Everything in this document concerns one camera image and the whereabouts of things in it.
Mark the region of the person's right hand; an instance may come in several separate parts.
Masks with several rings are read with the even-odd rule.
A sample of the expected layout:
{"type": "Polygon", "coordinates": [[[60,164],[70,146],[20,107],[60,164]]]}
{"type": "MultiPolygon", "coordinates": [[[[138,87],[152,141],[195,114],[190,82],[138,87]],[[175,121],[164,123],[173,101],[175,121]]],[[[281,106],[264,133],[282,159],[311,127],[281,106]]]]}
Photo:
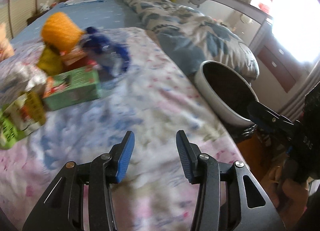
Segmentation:
{"type": "Polygon", "coordinates": [[[282,167],[273,167],[267,175],[264,189],[271,199],[273,205],[277,208],[277,211],[282,221],[285,223],[285,226],[289,228],[289,226],[295,225],[295,223],[301,218],[306,210],[309,185],[308,182],[298,184],[297,182],[287,178],[282,185],[282,191],[288,201],[287,205],[282,210],[279,210],[280,198],[277,194],[277,187],[280,184],[281,173],[282,167]]]}

